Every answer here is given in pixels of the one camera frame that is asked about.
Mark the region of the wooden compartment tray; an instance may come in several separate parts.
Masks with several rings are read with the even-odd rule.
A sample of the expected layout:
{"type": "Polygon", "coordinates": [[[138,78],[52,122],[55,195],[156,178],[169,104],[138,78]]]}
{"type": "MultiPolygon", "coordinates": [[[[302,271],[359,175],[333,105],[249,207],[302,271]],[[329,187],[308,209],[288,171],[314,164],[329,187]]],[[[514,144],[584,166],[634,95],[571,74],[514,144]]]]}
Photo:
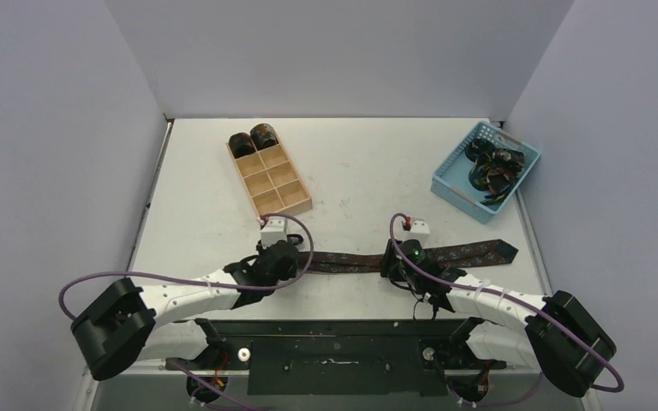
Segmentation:
{"type": "Polygon", "coordinates": [[[312,196],[281,141],[239,158],[226,147],[257,217],[269,213],[297,217],[313,209],[312,196]]]}

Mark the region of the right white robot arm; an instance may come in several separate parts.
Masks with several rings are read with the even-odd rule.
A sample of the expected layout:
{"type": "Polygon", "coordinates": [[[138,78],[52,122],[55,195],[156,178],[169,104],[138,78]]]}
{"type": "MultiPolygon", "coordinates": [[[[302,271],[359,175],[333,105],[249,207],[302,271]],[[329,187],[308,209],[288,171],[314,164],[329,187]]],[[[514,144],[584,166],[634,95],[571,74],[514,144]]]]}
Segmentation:
{"type": "Polygon", "coordinates": [[[449,338],[459,366],[487,360],[526,367],[574,397],[598,389],[596,380],[617,348],[576,297],[517,292],[468,272],[508,265],[516,254],[502,240],[431,248],[417,239],[389,240],[380,273],[408,285],[434,310],[467,315],[449,338]]]}

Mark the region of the blue plastic basket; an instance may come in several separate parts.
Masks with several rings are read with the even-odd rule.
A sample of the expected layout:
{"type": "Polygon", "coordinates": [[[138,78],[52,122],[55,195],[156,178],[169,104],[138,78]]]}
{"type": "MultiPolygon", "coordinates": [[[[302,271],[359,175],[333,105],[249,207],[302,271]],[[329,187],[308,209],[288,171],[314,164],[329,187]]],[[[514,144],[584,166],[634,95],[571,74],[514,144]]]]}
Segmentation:
{"type": "Polygon", "coordinates": [[[506,131],[489,122],[480,121],[461,139],[460,143],[456,145],[453,151],[436,168],[432,176],[430,190],[476,221],[488,223],[504,208],[508,199],[512,197],[513,193],[540,157],[541,152],[535,147],[514,139],[506,131]],[[481,201],[484,200],[484,195],[487,192],[474,189],[469,182],[468,174],[473,162],[466,158],[464,149],[474,138],[489,140],[498,147],[520,151],[525,156],[525,167],[519,182],[506,199],[500,203],[483,205],[481,201]]]}

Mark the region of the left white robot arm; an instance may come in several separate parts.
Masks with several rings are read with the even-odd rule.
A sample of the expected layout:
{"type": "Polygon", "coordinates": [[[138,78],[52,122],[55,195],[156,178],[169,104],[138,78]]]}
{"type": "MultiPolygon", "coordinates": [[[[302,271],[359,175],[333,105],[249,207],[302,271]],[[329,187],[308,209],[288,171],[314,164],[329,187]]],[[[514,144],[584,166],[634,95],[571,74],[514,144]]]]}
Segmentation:
{"type": "Polygon", "coordinates": [[[207,369],[219,362],[222,347],[208,336],[202,314],[255,304],[298,272],[298,249],[279,241],[194,280],[138,286],[120,277],[73,319],[70,329],[97,381],[142,360],[177,358],[207,369]]]}

